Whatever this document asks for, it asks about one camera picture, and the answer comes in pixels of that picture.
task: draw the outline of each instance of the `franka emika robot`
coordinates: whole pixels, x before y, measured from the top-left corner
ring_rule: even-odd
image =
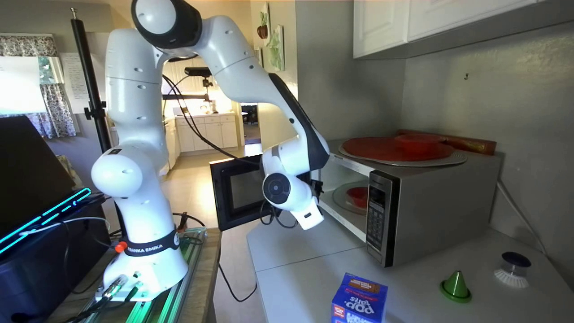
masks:
[[[188,272],[158,180],[168,156],[159,109],[162,69],[171,58],[199,55],[229,99],[281,109],[297,136],[263,152],[263,195],[305,230],[323,220],[310,185],[296,176],[325,166],[327,143],[281,78],[261,68],[233,20],[201,19],[184,0],[133,0],[131,14],[137,30],[114,30],[106,55],[107,112],[119,145],[91,173],[95,186],[117,203],[127,231],[127,248],[107,266],[99,301],[111,293],[113,301],[124,301],[134,287],[132,301],[149,301]]]

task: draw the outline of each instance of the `floral curtain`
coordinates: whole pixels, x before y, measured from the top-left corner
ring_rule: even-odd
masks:
[[[75,136],[72,113],[64,85],[54,77],[50,57],[58,57],[51,36],[0,34],[0,56],[35,56],[40,65],[40,90],[46,104],[45,113],[25,114],[38,132],[47,138]]]

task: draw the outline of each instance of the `cardboard box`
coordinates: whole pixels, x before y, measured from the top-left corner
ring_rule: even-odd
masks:
[[[388,287],[345,274],[331,302],[331,323],[382,323]]]

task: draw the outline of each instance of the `doorway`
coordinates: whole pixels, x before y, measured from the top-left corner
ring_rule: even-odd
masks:
[[[243,119],[243,134],[245,144],[260,144],[261,131],[259,129],[259,119],[257,116],[256,103],[241,103],[241,115]]]

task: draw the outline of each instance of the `white cord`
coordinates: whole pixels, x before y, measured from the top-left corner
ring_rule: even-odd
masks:
[[[534,238],[536,239],[536,242],[538,242],[538,245],[540,246],[540,250],[542,251],[542,253],[545,256],[547,256],[548,254],[546,253],[546,248],[544,248],[544,245],[542,244],[542,240],[540,240],[540,238],[538,237],[538,235],[534,231],[534,228],[532,228],[532,226],[530,225],[530,222],[528,222],[528,220],[526,219],[524,214],[518,208],[518,205],[516,205],[516,203],[514,202],[512,197],[510,197],[510,194],[506,190],[506,187],[504,186],[504,184],[500,180],[497,181],[497,188],[502,193],[502,195],[506,198],[506,200],[508,201],[508,204],[510,204],[510,206],[516,212],[516,214],[518,214],[518,216],[520,217],[522,222],[524,222],[526,227],[530,230],[530,232],[532,233],[532,236],[534,236]]]
[[[108,220],[106,220],[104,218],[100,218],[100,217],[81,217],[81,218],[74,218],[74,219],[70,219],[70,220],[65,220],[62,222],[68,223],[68,222],[74,222],[74,221],[80,221],[80,220],[102,220],[102,221],[106,222],[107,230],[108,231],[110,230],[110,222]],[[35,230],[30,230],[30,231],[23,231],[23,232],[20,232],[20,236],[26,236],[28,234],[34,234],[34,233],[42,232],[44,230],[52,229],[55,226],[59,226],[61,224],[62,224],[61,222],[58,222],[58,223],[54,223],[52,225],[48,225],[45,228],[41,228],[41,229],[37,229],[37,230],[35,229]]]

